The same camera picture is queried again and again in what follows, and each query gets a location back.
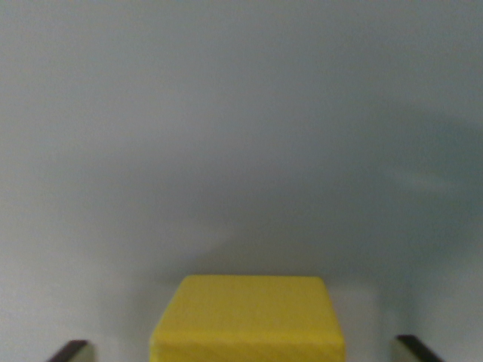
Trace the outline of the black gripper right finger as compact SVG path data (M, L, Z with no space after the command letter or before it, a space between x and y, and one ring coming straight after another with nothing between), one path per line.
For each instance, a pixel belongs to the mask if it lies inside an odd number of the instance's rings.
M392 362L444 362L415 335L397 335L392 340Z

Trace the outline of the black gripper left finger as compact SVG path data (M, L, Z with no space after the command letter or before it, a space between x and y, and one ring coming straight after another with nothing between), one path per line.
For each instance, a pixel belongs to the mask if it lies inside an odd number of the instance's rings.
M47 362L93 362L94 345L88 340L71 340L50 356Z

